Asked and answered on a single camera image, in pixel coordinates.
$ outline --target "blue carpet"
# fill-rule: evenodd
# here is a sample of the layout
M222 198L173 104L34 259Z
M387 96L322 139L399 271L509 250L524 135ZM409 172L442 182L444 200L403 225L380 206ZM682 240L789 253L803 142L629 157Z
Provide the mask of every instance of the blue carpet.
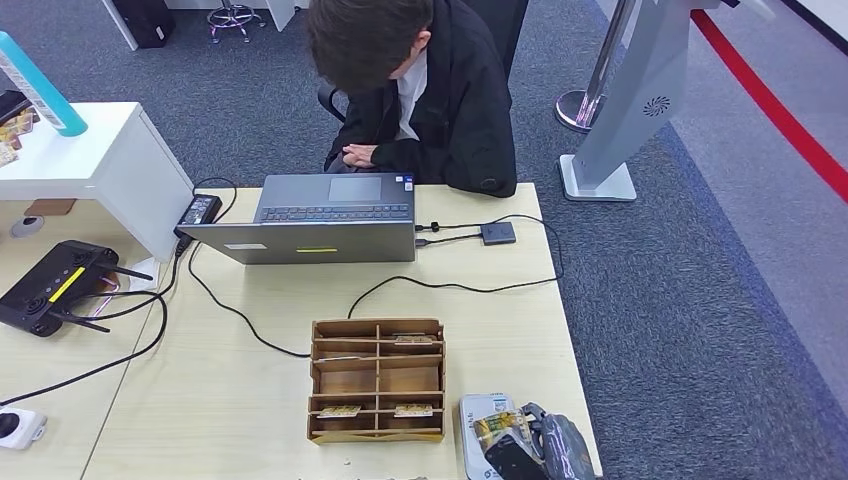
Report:
M280 34L254 29L251 44L211 46L203 14L180 12L166 49L129 53L96 0L64 11L59 0L0 1L0 28L70 99L142 102L192 178L259 185L319 171L338 125L315 101L304 13ZM822 417L799 380L797 357L785 356L791 327L752 294L762 279L739 269L745 250L717 223L673 131L630 163L637 202L563 200L554 162L582 137L556 123L552 105L589 77L597 13L582 0L532 2L510 83L520 179L536 183L566 250L561 293L605 476L848 478L844 424Z

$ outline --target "laptop keyboard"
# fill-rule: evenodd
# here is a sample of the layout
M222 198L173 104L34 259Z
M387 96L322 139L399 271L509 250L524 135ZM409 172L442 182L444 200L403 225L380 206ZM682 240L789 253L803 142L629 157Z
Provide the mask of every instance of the laptop keyboard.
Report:
M412 218L409 205L362 205L344 207L276 207L263 208L262 223L285 222L362 222L374 220L406 220Z

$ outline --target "laptop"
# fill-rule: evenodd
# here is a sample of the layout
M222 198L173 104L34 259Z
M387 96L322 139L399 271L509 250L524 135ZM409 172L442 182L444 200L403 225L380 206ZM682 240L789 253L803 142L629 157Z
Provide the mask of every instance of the laptop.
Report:
M177 228L245 265L411 262L413 190L409 174L271 175L254 223Z

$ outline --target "blue bottle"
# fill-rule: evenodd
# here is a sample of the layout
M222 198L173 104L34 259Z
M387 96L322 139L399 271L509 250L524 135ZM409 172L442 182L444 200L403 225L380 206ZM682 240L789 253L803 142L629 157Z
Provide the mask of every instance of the blue bottle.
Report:
M32 102L41 118L47 120L65 137L86 131L88 125L32 63L21 47L6 32L0 31L0 70Z

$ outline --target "red floor line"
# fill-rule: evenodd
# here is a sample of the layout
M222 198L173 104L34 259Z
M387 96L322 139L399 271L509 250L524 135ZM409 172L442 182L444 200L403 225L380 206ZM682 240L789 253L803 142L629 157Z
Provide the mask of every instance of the red floor line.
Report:
M703 10L693 10L692 20L712 45L733 76L759 105L780 133L810 164L813 170L848 203L848 171L792 116L754 70L733 48L727 37Z

